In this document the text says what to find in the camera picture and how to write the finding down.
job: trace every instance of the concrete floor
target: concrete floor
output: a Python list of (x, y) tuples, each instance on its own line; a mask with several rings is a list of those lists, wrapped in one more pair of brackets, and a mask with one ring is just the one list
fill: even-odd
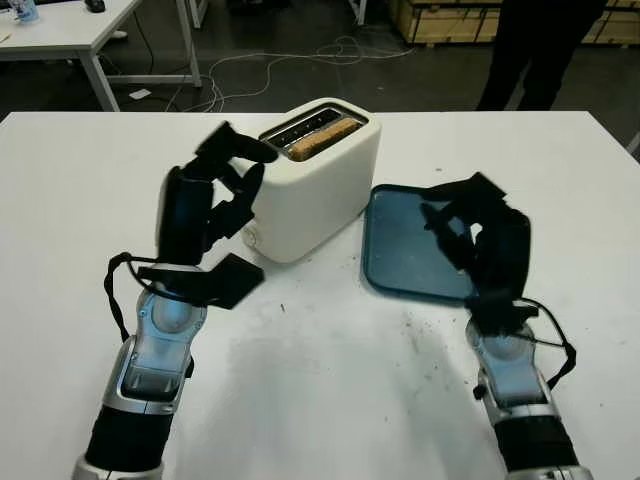
[[(224, 0), (210, 1), (204, 26), (194, 33), (203, 74), (214, 62), (231, 56), (313, 54), (341, 35), (356, 38), (368, 56), (408, 48), (386, 19), (382, 1), (369, 0), (368, 25), (362, 28), (354, 26), (346, 0), (292, 0), (288, 8), (255, 16), (230, 15)], [(147, 1), (137, 14), (155, 54), (154, 72), (186, 72), (179, 68), (186, 63), (186, 52), (173, 0)], [(122, 28), (129, 39), (105, 47), (105, 71), (144, 73), (149, 67), (149, 52), (133, 19)], [(350, 47), (345, 53), (355, 50)], [(264, 87), (272, 60), (252, 57), (228, 61), (213, 74), (225, 95), (251, 93)], [(338, 96), (371, 111), (473, 110), (490, 61), (491, 47), (479, 45), (417, 47), (402, 57), (362, 59), (353, 65), (286, 60), (273, 65), (271, 83), (264, 93), (228, 99), (224, 111), (284, 111), (319, 96)], [(211, 95), (209, 87), (209, 80), (201, 90), (183, 86), (176, 108), (184, 110), (205, 102)], [(128, 94), (137, 88), (114, 87), (123, 110), (163, 111), (176, 91), (175, 86), (150, 86), (150, 97), (132, 101)], [(512, 105), (518, 97), (516, 92)], [(12, 63), (0, 73), (0, 118), (13, 110), (99, 109), (84, 74), (66, 62)], [(579, 48), (554, 109), (588, 110), (626, 145), (640, 129), (640, 49)]]

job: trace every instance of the robotic hand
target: robotic hand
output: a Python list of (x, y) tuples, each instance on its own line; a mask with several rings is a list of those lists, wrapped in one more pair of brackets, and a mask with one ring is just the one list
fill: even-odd
[[(240, 177), (232, 157), (258, 162)], [(264, 163), (277, 153), (224, 123), (184, 167), (173, 167), (160, 194), (158, 258), (117, 255), (109, 262), (105, 290), (123, 345), (107, 383), (89, 447), (76, 462), (74, 480), (159, 480), (162, 454), (185, 379), (191, 376), (191, 341), (207, 306), (232, 309), (263, 280), (258, 267), (234, 255), (211, 271), (197, 265), (213, 243), (230, 238), (253, 218)], [(213, 181), (234, 198), (213, 209)], [(113, 273), (126, 262), (144, 290), (138, 299), (138, 329), (129, 336), (113, 296)], [(132, 262), (153, 266), (138, 271)]]
[[(579, 465), (551, 389), (575, 366), (576, 351), (551, 312), (522, 298), (529, 268), (531, 227), (528, 218), (507, 206), (505, 193), (480, 173), (468, 180), (425, 189), (428, 202), (449, 202), (438, 210), (422, 204), (440, 250), (458, 269), (466, 270), (477, 296), (466, 334), (480, 362), (473, 394), (483, 400), (498, 439), (507, 480), (593, 480)], [(482, 227), (475, 239), (450, 227), (453, 217)], [(526, 324), (543, 310), (562, 343), (538, 340)], [(567, 362), (545, 382), (534, 362), (535, 343), (562, 347)]]

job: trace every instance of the white toaster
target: white toaster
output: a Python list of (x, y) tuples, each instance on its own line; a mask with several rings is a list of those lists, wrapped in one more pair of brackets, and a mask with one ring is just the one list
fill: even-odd
[[(280, 155), (265, 169), (245, 243), (293, 262), (354, 220), (369, 201), (380, 130), (371, 113), (320, 98), (253, 132)], [(233, 164), (241, 173), (251, 166)]]

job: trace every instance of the black pants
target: black pants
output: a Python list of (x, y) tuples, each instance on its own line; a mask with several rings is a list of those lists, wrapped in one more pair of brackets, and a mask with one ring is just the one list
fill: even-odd
[(504, 0), (489, 80), (477, 110), (503, 110), (522, 70), (518, 110), (549, 110), (573, 51), (602, 15), (606, 0)]

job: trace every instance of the wooden pallet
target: wooden pallet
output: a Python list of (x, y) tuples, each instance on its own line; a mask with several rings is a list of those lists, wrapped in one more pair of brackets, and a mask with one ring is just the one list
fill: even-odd
[[(422, 0), (389, 0), (389, 15), (408, 44), (487, 43), (495, 39), (500, 16), (499, 3), (488, 7), (487, 0), (477, 0), (483, 7), (473, 7), (470, 0), (444, 0), (426, 3)], [(597, 20), (583, 43), (640, 44), (640, 10), (629, 9), (640, 0), (609, 0), (613, 10)]]

